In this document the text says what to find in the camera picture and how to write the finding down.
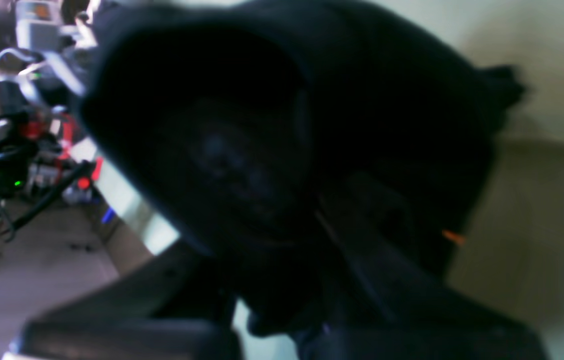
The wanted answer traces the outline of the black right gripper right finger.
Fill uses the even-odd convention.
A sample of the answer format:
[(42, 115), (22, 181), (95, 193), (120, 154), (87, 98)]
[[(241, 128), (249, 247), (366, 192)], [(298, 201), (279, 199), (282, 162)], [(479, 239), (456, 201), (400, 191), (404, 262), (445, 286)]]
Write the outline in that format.
[(419, 266), (408, 209), (380, 218), (323, 200), (317, 219), (332, 248), (322, 267), (325, 319), (294, 335), (302, 360), (545, 360), (528, 326), (448, 288)]

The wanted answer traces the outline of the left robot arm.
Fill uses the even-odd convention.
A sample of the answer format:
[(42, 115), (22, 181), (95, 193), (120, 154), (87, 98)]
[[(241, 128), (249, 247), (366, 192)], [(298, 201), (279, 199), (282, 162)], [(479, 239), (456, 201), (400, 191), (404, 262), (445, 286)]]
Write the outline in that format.
[(89, 0), (0, 0), (0, 262), (48, 207), (97, 196), (103, 160), (72, 103), (85, 89)]

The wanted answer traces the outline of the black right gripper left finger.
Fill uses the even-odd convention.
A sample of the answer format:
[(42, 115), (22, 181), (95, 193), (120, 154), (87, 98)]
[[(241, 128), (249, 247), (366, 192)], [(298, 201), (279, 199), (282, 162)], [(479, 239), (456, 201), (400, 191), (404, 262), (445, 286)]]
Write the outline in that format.
[(6, 360), (240, 360), (236, 298), (215, 260), (176, 243), (99, 291), (32, 317)]

